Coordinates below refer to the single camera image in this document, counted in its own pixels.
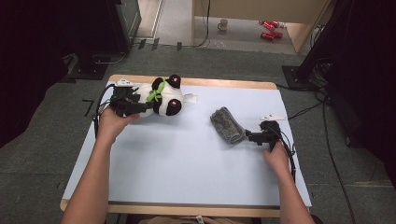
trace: panda plush toy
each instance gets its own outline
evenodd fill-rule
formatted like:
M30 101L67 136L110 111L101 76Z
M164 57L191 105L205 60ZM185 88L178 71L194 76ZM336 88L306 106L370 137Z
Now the panda plush toy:
M157 77L153 83L141 84L135 90L140 94L139 103L153 102L152 109L140 113L140 117L148 117L153 113L161 116L174 116L183 107L183 94L180 90L181 78L172 75L169 78Z

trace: gray carpet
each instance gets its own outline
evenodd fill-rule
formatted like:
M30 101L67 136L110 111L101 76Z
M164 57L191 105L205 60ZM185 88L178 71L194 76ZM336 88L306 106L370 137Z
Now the gray carpet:
M59 223L64 187L91 123L90 103L113 74L271 81L286 85L281 65L300 65L304 56L220 49L159 47L133 49L107 68L102 81L58 83L48 91L25 133L0 149L0 223ZM289 116L314 105L312 92L281 90ZM396 193L381 161L364 148L348 148L331 106L325 106L330 145L357 223L394 223ZM324 132L322 108L290 121L300 165L310 192L311 212L324 223L351 223ZM278 219L265 219L277 223Z

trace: black equipment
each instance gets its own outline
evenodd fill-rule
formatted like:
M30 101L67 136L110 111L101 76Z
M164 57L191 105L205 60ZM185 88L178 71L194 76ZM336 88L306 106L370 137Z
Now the black equipment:
M138 103L140 95L131 87L115 87L110 98L110 106L120 117L146 112L154 102Z
M110 87L114 88L113 95L108 101L105 101L101 104L103 96ZM136 91L137 89L134 89L133 86L116 87L116 85L110 84L105 87L105 89L102 91L101 96L99 97L99 101L96 106L96 113L92 118L95 128L95 137L97 136L99 130L99 115L101 113L100 110L102 110L101 108L104 108L107 104L109 104L109 106L120 117L144 113L146 112L146 110L152 109L154 102L138 103L140 100L140 94L137 94Z
M250 142L257 143L258 146L262 146L262 143L269 143L270 149L272 150L275 143L280 139L281 132L279 124L276 121L263 121L260 124L262 130L261 133L252 133L246 130L246 136Z

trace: wooden table edge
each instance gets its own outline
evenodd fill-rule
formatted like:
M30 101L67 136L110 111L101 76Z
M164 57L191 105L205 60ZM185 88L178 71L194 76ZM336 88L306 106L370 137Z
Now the wooden table edge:
M68 200L61 200L61 209L66 209ZM206 216L206 217L280 217L279 207L221 207L221 206L182 206L172 204L109 204L108 213L145 214L157 216Z
M123 77L128 79L131 82L136 82L136 83L152 83L154 81L154 79L157 78L155 76L115 74L115 75L112 75L108 81L116 82ZM240 80L194 78L194 77L181 77L181 85L277 90L276 84L273 82L240 81Z

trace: hand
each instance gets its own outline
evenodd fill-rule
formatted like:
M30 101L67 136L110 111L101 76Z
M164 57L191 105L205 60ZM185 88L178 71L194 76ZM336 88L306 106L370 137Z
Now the hand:
M281 141L277 141L272 152L265 149L263 156L267 164L274 170L277 176L290 173L289 156Z
M118 116L108 106L99 118L99 131L97 139L108 140L113 143L128 123L139 118L139 114L132 114L125 118Z

